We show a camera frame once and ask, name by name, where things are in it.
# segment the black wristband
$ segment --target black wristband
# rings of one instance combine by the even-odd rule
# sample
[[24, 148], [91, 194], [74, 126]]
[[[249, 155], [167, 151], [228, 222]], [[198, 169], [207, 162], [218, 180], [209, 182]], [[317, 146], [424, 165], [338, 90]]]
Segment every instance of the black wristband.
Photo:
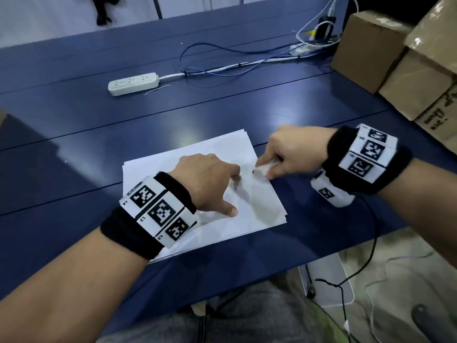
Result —
[[357, 137], [358, 129], [342, 126], [328, 141], [328, 159], [322, 164], [332, 185], [347, 192], [376, 194], [397, 178], [413, 159], [411, 150], [398, 143], [397, 150], [384, 173], [373, 184], [339, 167], [351, 144]]
[[[168, 173], [159, 172], [154, 179], [170, 191], [192, 214], [197, 211], [187, 189]], [[100, 230], [110, 240], [148, 260], [154, 259], [163, 248], [163, 245], [122, 207], [112, 211], [111, 215], [101, 223]]]

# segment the table surface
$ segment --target table surface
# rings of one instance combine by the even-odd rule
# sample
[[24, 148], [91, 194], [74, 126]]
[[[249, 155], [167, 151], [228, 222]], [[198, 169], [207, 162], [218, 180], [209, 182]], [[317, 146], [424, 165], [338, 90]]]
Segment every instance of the table surface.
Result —
[[[416, 157], [457, 172], [457, 159], [419, 127], [330, 68], [331, 57], [269, 64], [234, 77], [170, 82], [112, 97], [111, 80], [178, 72], [195, 42], [260, 50], [294, 42], [327, 0], [269, 0], [0, 50], [0, 298], [100, 225], [122, 195], [124, 161], [245, 129], [257, 155], [281, 124], [356, 126], [400, 137]], [[346, 5], [339, 5], [341, 18]], [[213, 67], [265, 55], [193, 48]], [[288, 223], [146, 268], [110, 333], [373, 238], [363, 202], [326, 203], [310, 176], [273, 181]], [[381, 233], [405, 223], [370, 197]]]

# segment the power adapter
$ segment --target power adapter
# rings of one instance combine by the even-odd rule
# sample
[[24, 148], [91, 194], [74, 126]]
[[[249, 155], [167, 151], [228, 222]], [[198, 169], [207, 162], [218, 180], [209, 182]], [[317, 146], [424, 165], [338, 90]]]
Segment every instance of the power adapter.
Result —
[[320, 17], [318, 24], [322, 23], [323, 21], [330, 21], [333, 24], [324, 23], [324, 24], [320, 25], [316, 30], [316, 34], [314, 35], [315, 40], [322, 40], [322, 39], [328, 40], [332, 36], [332, 31], [333, 31], [334, 24], [336, 22], [336, 17], [333, 17], [333, 16], [329, 17], [328, 15]]

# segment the hand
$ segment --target hand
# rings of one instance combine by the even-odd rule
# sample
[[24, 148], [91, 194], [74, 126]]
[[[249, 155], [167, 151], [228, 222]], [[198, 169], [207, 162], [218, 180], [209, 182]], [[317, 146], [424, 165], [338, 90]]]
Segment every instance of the hand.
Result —
[[239, 181], [239, 166], [221, 161], [214, 154], [183, 156], [169, 173], [190, 193], [193, 204], [201, 211], [216, 211], [229, 217], [238, 214], [232, 204], [224, 201], [230, 178]]
[[281, 177], [288, 173], [313, 172], [327, 159], [328, 140], [337, 129], [318, 126], [281, 125], [279, 131], [270, 136], [265, 154], [255, 166], [270, 162], [276, 155], [284, 161], [270, 168], [268, 179]]

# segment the white paper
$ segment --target white paper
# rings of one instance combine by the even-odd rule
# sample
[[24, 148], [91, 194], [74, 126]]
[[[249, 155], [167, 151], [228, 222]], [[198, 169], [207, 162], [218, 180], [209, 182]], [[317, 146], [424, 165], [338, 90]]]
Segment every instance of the white paper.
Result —
[[216, 212], [197, 211], [197, 225], [186, 231], [173, 247], [163, 248], [154, 261], [286, 223], [287, 213], [270, 182], [252, 174], [257, 156], [244, 130], [125, 162], [124, 194], [144, 177], [158, 171], [169, 172], [181, 156], [196, 153], [214, 153], [222, 161], [240, 166], [241, 180], [231, 180], [224, 193], [224, 200], [238, 208], [238, 215], [230, 218]]

